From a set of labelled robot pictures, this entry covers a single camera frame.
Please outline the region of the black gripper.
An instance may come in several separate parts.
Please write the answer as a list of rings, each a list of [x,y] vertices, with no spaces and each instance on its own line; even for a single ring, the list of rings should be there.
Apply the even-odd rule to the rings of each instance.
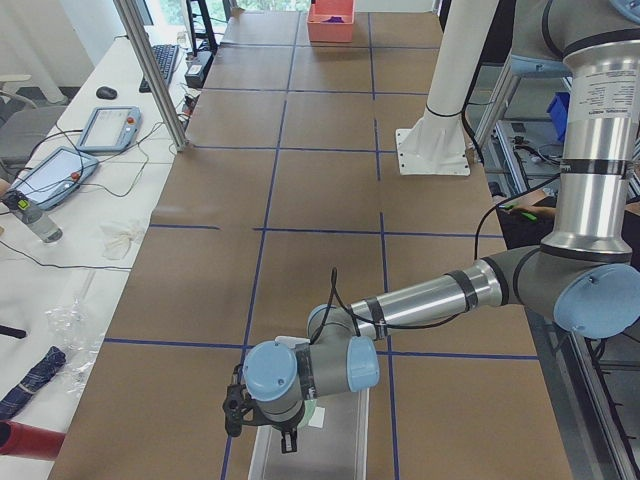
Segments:
[[[272,427],[281,432],[281,453],[291,454],[298,451],[297,429],[300,419],[289,419],[286,422],[274,422]]]

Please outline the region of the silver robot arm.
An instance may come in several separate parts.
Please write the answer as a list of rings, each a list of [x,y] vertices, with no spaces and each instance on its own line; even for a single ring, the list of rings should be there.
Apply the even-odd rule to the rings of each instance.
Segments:
[[[513,47],[527,63],[561,63],[572,76],[552,232],[537,246],[351,305],[332,293],[310,313],[306,339],[260,343],[235,368],[223,405],[229,435],[267,425],[294,452],[310,401],[378,383],[376,341],[480,306],[520,304],[591,339],[636,321],[639,274],[621,231],[639,129],[639,5],[520,1]]]

